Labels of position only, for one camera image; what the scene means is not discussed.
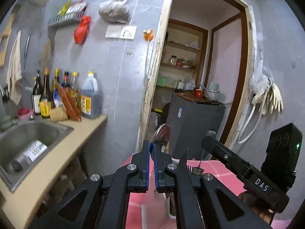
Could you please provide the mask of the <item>person right hand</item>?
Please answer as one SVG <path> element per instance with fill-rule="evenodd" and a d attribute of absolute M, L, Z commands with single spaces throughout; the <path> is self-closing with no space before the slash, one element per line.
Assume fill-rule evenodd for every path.
<path fill-rule="evenodd" d="M 252 209 L 261 219 L 263 219 L 266 223 L 271 225 L 274 212 L 267 208 L 265 204 L 263 204 L 258 197 L 249 193 L 248 191 L 242 192 L 238 195 L 238 198 L 242 200 L 250 209 Z"/>

